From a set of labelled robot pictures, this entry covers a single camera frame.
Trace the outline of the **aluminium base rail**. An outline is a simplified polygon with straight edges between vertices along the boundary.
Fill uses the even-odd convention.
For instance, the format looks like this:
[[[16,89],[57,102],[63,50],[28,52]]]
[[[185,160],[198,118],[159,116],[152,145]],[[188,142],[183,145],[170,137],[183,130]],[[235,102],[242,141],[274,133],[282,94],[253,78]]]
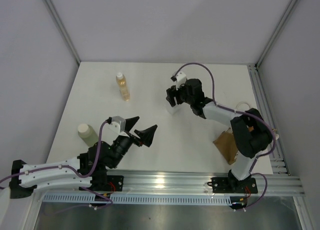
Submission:
[[[124,176],[122,194],[139,195],[193,195],[212,196],[213,190],[207,185],[212,177],[224,177],[225,173],[190,173],[163,171],[109,170],[109,175]],[[305,196],[302,182],[297,176],[267,174],[266,196]]]

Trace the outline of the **white bottle black cap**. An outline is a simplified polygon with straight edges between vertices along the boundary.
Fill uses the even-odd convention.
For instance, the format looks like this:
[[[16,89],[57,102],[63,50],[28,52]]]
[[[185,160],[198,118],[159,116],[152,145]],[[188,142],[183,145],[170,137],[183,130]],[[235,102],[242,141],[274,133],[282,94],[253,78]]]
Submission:
[[[166,101],[166,105],[165,105],[166,110],[171,115],[174,115],[175,113],[177,113],[182,107],[182,105],[178,104],[176,100],[174,101],[174,103],[175,103],[175,105],[172,106],[168,100]]]

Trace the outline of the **brown canvas bag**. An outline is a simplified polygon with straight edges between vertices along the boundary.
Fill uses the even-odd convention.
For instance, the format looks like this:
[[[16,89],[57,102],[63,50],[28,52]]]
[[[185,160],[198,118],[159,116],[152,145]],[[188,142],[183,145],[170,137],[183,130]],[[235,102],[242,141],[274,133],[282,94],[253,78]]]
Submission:
[[[213,141],[228,164],[235,163],[240,155],[257,160],[271,154],[279,138],[276,130],[266,124],[255,108],[235,112],[240,115],[231,120],[231,127]]]

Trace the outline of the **right aluminium side rail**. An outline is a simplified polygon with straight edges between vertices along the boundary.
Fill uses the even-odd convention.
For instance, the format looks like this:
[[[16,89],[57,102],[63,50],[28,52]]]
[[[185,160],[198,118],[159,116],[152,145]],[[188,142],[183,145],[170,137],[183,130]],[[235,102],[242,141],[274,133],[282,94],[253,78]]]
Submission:
[[[254,97],[256,100],[256,105],[258,110],[260,111],[261,116],[274,130],[276,134],[278,133],[278,128],[276,126],[275,118],[272,114],[272,109],[270,105],[270,101],[267,98],[266,89],[263,85],[261,75],[257,70],[257,67],[254,63],[249,63],[247,65]],[[288,175],[291,173],[288,169],[287,161],[285,160],[284,148],[282,141],[280,138],[276,141],[276,146],[273,151],[269,155],[272,165],[273,173],[276,175]]]

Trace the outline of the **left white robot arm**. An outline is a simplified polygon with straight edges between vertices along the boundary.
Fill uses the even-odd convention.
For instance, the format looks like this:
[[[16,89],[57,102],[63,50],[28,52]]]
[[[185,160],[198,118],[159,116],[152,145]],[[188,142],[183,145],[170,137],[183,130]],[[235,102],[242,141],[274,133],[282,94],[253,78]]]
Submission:
[[[99,129],[98,141],[80,155],[60,162],[27,164],[15,160],[11,167],[9,190],[11,199],[30,197],[35,192],[53,189],[78,189],[93,192],[121,192],[124,176],[109,175],[129,149],[150,147],[158,126],[134,130],[139,116],[109,117]]]

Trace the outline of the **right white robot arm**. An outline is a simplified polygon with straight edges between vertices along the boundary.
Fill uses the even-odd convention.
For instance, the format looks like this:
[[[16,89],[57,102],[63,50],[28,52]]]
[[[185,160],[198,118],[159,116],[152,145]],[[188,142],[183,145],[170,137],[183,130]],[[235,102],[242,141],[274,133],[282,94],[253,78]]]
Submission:
[[[267,155],[261,152],[271,143],[276,146],[276,136],[272,128],[255,108],[239,111],[206,97],[199,79],[183,77],[179,80],[173,76],[171,80],[175,85],[166,90],[166,100],[172,108],[186,103],[196,116],[231,128],[238,156],[228,173],[227,185],[231,191],[240,192],[251,178],[258,159]]]

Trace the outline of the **pale green bottle beige cap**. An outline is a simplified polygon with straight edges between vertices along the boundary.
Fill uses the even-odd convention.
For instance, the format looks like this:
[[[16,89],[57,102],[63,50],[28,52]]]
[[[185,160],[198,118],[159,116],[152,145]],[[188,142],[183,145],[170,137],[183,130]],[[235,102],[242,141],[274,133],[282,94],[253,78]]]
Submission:
[[[85,142],[88,147],[94,146],[99,137],[93,127],[86,123],[81,123],[77,127],[78,136]]]

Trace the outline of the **right aluminium frame post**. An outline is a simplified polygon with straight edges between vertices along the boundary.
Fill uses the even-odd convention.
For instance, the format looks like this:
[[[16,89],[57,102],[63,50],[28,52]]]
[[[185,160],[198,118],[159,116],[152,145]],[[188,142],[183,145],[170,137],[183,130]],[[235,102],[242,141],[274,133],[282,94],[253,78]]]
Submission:
[[[286,27],[286,24],[288,23],[291,15],[294,13],[295,8],[298,6],[299,2],[300,0],[289,0],[287,6],[284,9],[284,12],[280,16],[274,30],[272,31],[269,39],[267,40],[265,47],[263,48],[261,54],[258,57],[257,62],[254,65],[257,71],[262,66],[262,63],[264,62],[265,58],[267,57],[267,55],[273,48],[273,45],[276,43],[282,31]]]

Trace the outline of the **amber bottle white cap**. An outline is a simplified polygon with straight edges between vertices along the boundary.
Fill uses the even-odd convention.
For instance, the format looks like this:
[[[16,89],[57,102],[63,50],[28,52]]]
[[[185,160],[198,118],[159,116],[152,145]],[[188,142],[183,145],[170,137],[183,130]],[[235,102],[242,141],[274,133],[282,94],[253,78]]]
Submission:
[[[116,74],[116,83],[119,87],[119,91],[121,94],[121,97],[123,98],[124,101],[129,101],[130,100],[130,92],[127,86],[127,80],[126,77],[123,73],[118,72]]]

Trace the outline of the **aluminium frame post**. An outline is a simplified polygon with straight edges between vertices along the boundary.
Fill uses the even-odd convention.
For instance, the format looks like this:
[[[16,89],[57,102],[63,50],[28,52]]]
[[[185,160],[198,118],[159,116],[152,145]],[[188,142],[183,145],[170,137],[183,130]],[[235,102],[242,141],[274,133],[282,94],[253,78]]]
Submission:
[[[44,6],[46,7],[55,27],[59,31],[60,36],[62,37],[62,40],[64,41],[64,44],[66,45],[67,49],[69,50],[71,56],[73,57],[76,64],[79,66],[81,64],[81,58],[78,54],[78,51],[76,50],[73,41],[55,7],[55,4],[53,0],[42,0]]]
[[[294,13],[295,8],[298,6],[299,2],[300,0],[289,0],[287,6],[284,9],[284,12],[280,16],[274,30],[272,31],[269,39],[267,40],[265,47],[263,48],[261,54],[258,57],[257,62],[254,65],[257,71],[262,66],[262,63],[264,62],[265,58],[267,57],[267,55],[273,48],[273,45],[276,43],[282,31],[286,27],[286,24],[288,23],[291,15]]]

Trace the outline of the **left aluminium frame post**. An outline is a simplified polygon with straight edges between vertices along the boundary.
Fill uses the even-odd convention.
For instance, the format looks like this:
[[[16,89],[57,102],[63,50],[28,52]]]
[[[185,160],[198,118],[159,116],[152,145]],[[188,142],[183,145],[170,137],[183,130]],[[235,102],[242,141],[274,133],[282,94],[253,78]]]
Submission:
[[[55,27],[59,31],[60,36],[62,37],[62,40],[64,41],[64,44],[66,45],[67,49],[69,50],[71,56],[73,57],[76,64],[79,66],[81,64],[81,58],[78,54],[78,51],[76,50],[73,41],[55,7],[55,4],[53,0],[42,0],[44,6],[46,7]]]

